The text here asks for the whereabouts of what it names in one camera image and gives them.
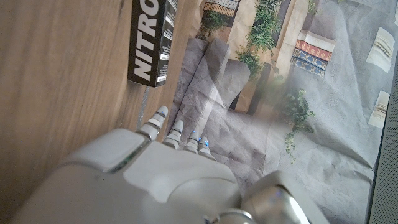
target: stacked books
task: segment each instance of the stacked books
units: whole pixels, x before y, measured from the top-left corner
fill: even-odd
[[[382,27],[379,27],[366,62],[377,65],[385,72],[389,72],[394,44],[393,36]]]
[[[323,78],[334,48],[335,41],[302,30],[290,64]]]

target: white robotic arm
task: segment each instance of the white robotic arm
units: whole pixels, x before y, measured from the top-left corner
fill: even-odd
[[[11,223],[328,223],[305,191],[281,172],[241,197],[231,170],[193,131],[178,149],[182,121],[155,141],[161,107],[136,133],[116,129],[55,169]]]

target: gray cloth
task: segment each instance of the gray cloth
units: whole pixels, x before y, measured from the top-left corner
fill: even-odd
[[[169,133],[177,117],[181,102],[185,96],[193,75],[198,68],[200,60],[205,55],[208,42],[196,38],[189,38],[187,48],[185,50],[184,60],[182,61],[180,78],[178,79],[177,88],[175,89],[172,108],[169,114],[169,122],[167,123],[166,133]]]
[[[389,73],[365,61],[379,27],[398,40],[396,5],[390,0],[321,0],[319,13],[306,20],[304,30],[335,40],[336,46],[324,78],[290,69],[288,85],[306,90],[315,113],[308,119],[315,132],[295,136],[293,164],[285,151],[286,124],[213,105],[203,135],[217,161],[235,173],[242,193],[262,176],[282,170],[306,188],[331,223],[364,223],[382,133],[368,121],[380,90],[391,91],[397,47]],[[205,86],[190,85],[187,92],[191,88]],[[200,108],[208,98],[187,98],[183,110]],[[191,120],[183,121],[191,126]]]

